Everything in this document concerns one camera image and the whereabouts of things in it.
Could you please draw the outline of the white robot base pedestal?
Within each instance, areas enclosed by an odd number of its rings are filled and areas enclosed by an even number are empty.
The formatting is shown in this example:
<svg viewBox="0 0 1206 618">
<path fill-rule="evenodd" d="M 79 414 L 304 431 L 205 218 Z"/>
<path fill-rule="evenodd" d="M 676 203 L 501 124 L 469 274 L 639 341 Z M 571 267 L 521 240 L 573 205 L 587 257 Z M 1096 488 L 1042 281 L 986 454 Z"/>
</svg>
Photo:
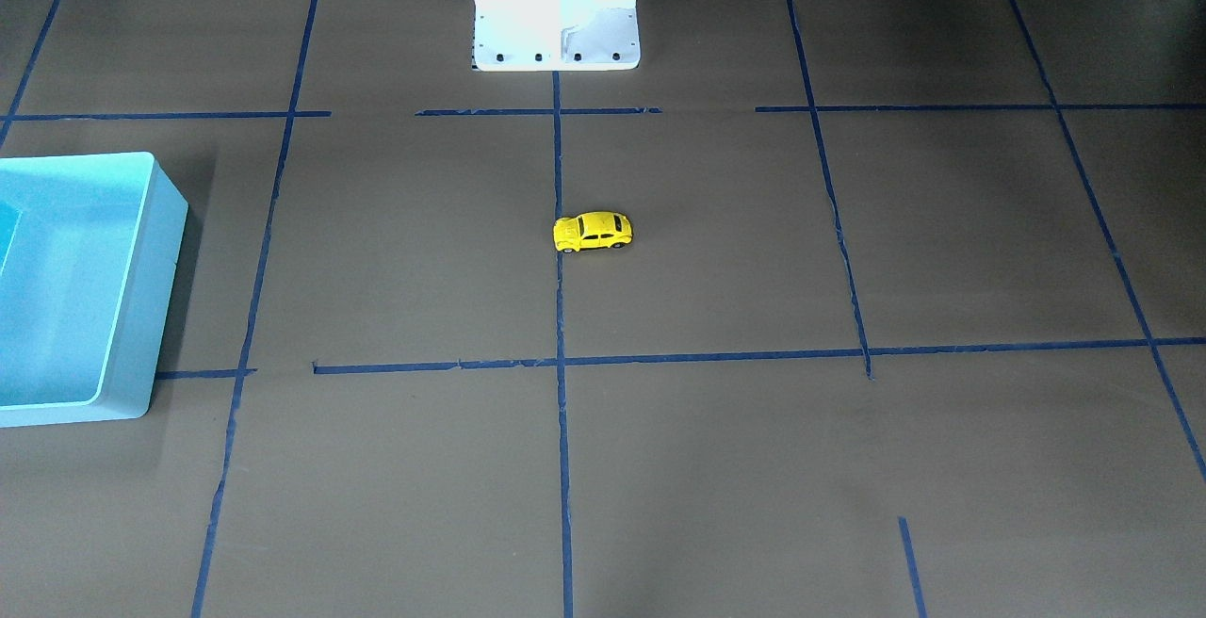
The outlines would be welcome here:
<svg viewBox="0 0 1206 618">
<path fill-rule="evenodd" d="M 642 63 L 637 0 L 474 0 L 482 72 L 604 72 Z"/>
</svg>

